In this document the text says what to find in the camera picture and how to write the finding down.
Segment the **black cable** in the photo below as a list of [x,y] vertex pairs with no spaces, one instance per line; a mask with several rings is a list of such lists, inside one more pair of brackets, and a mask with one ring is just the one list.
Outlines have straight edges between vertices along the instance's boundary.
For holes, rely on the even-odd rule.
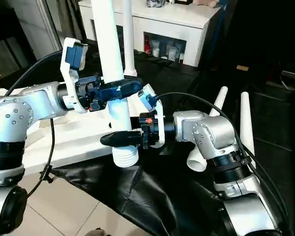
[[35,185],[35,187],[28,193],[28,198],[36,191],[36,189],[40,186],[43,180],[45,180],[45,177],[49,174],[49,171],[51,170],[51,158],[53,156],[54,148],[55,148],[55,127],[54,127],[54,120],[50,119],[50,127],[51,127],[51,135],[52,135],[52,143],[49,153],[49,158],[47,161],[47,164],[45,165],[45,168],[43,172],[40,175],[38,183]]
[[11,88],[5,93],[5,96],[9,96],[11,92],[30,74],[32,73],[37,67],[41,66],[43,63],[45,63],[47,60],[56,57],[58,55],[61,55],[62,51],[57,51],[54,53],[51,53],[39,61],[37,61],[34,65],[32,65],[12,86]]
[[[206,101],[203,98],[200,98],[198,96],[195,96],[195,95],[192,95],[192,94],[189,94],[189,93],[185,93],[185,92],[168,92],[168,93],[164,93],[164,94],[161,94],[161,95],[156,96],[155,99],[156,100],[159,100],[161,97],[164,97],[164,96],[167,96],[167,95],[171,95],[171,94],[180,94],[180,95],[186,95],[186,96],[190,96],[190,97],[196,98],[196,99],[200,100],[202,103],[208,105],[211,108],[214,108],[217,112],[219,112],[221,116],[223,116],[224,118],[226,118],[232,124],[233,129],[234,129],[234,132],[235,132],[235,138],[236,138],[238,147],[239,147],[239,149],[241,151],[241,154],[242,154],[242,156],[244,158],[247,157],[247,154],[245,152],[245,148],[244,148],[244,146],[243,146],[243,144],[242,144],[242,142],[241,142],[241,140],[239,138],[239,135],[238,135],[238,133],[237,133],[237,131],[236,131],[233,123],[231,122],[231,120],[227,117],[227,115],[221,109],[219,109],[214,104]],[[287,225],[289,225],[288,215],[287,215],[287,208],[286,208],[286,204],[285,204],[285,202],[283,200],[282,195],[280,194],[279,190],[275,186],[275,183],[273,182],[273,180],[271,179],[271,177],[269,176],[269,174],[266,172],[266,170],[263,168],[263,166],[260,164],[260,162],[258,160],[256,160],[255,156],[249,150],[248,150],[247,153],[251,156],[251,158],[260,167],[261,171],[264,173],[264,175],[266,176],[266,178],[268,179],[268,181],[271,183],[271,185],[272,185],[272,187],[273,187],[273,189],[274,189],[274,191],[275,191],[275,193],[276,193],[276,195],[277,195],[277,197],[279,198],[280,201],[277,200],[277,197],[274,195],[274,193],[272,192],[272,190],[269,188],[269,186],[267,185],[267,183],[263,180],[263,178],[261,177],[261,175],[256,171],[256,169],[252,165],[249,165],[249,166],[252,166],[253,167],[253,168],[251,168],[251,170],[259,178],[259,180],[262,181],[262,183],[265,186],[265,188],[269,191],[270,195],[272,196],[272,198],[275,200],[275,202],[277,203],[277,205],[279,207],[279,210],[280,210],[280,213],[282,214],[283,220],[286,222]]]
[[270,182],[275,194],[277,195],[277,197],[279,198],[279,202],[281,203],[281,205],[283,206],[283,210],[284,210],[284,214],[286,215],[286,217],[288,218],[288,210],[287,210],[287,206],[284,202],[283,196],[280,193],[280,191],[278,190],[278,188],[276,187],[275,183],[273,182],[272,178],[269,176],[269,174],[266,172],[266,170],[264,169],[264,167],[260,164],[260,162],[256,159],[256,157],[254,156],[254,154],[252,154],[252,152],[246,147],[244,146],[245,151],[248,153],[248,155],[251,157],[251,159],[253,159],[257,166],[261,169],[261,171],[264,173],[265,177],[267,178],[267,180]]

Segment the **black fabric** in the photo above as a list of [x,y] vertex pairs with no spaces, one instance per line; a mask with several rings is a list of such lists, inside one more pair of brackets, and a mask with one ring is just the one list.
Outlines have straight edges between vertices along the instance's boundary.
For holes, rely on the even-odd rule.
[[[99,55],[89,50],[80,76],[100,71]],[[62,81],[60,58],[46,63],[21,86]],[[256,83],[247,72],[199,72],[194,67],[135,55],[138,75],[157,94],[182,91],[214,102],[222,86],[229,92],[224,112],[239,128],[240,93],[250,92],[256,157],[272,176],[287,203],[295,230],[295,92]],[[0,81],[9,87],[18,77]],[[182,96],[163,99],[164,113],[210,109]],[[193,149],[190,143],[167,140],[164,147],[140,150],[136,165],[122,169],[111,155],[56,168],[52,173],[97,198],[118,214],[155,236],[222,235],[216,222],[220,201],[214,194],[210,174],[186,166]]]

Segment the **white pvc pipe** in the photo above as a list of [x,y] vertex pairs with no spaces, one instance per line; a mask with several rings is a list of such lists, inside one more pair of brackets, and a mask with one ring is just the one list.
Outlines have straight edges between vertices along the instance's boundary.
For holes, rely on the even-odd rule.
[[[223,107],[227,91],[228,91],[228,88],[226,86],[223,86],[217,95],[217,98],[216,98],[214,104],[219,109],[221,109]],[[211,109],[210,114],[209,114],[210,117],[215,117],[215,116],[219,116],[219,115],[220,114],[213,108]]]
[[[123,69],[112,0],[91,0],[98,50],[106,83],[122,80]],[[127,98],[108,102],[112,128],[115,131],[131,130]],[[134,146],[113,147],[114,162],[119,167],[129,167],[138,161]]]
[[134,67],[134,42],[133,42],[133,22],[131,0],[122,0],[123,6],[123,44],[124,44],[124,74],[137,76]]
[[[216,97],[214,104],[219,109],[222,109],[222,107],[223,107],[227,91],[228,91],[228,88],[226,86],[223,86]],[[212,109],[209,114],[210,117],[219,116],[219,115],[220,114],[215,109]],[[197,172],[202,172],[207,168],[207,161],[203,158],[197,145],[188,155],[187,166],[190,169],[197,171]]]
[[249,94],[247,92],[241,93],[240,96],[240,139],[242,144],[244,144],[252,152],[252,154],[255,155]]

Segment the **floor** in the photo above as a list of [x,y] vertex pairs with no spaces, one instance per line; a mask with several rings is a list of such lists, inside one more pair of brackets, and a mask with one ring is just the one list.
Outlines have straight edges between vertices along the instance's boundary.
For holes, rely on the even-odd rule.
[[[28,192],[39,174],[26,176],[19,185]],[[42,182],[28,199],[24,219],[9,236],[85,236],[102,228],[112,236],[149,236],[130,221],[61,178]]]

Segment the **white cabinet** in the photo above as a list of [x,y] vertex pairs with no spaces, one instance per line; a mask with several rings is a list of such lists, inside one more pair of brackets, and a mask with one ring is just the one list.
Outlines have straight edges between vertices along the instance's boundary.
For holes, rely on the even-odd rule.
[[[79,5],[87,38],[96,40],[91,2],[83,0]],[[122,0],[113,0],[113,7],[116,25],[122,26]],[[145,0],[133,0],[134,48],[144,51],[145,32],[184,40],[183,63],[198,66],[209,21],[219,9],[192,4],[166,4],[160,8],[149,8]]]

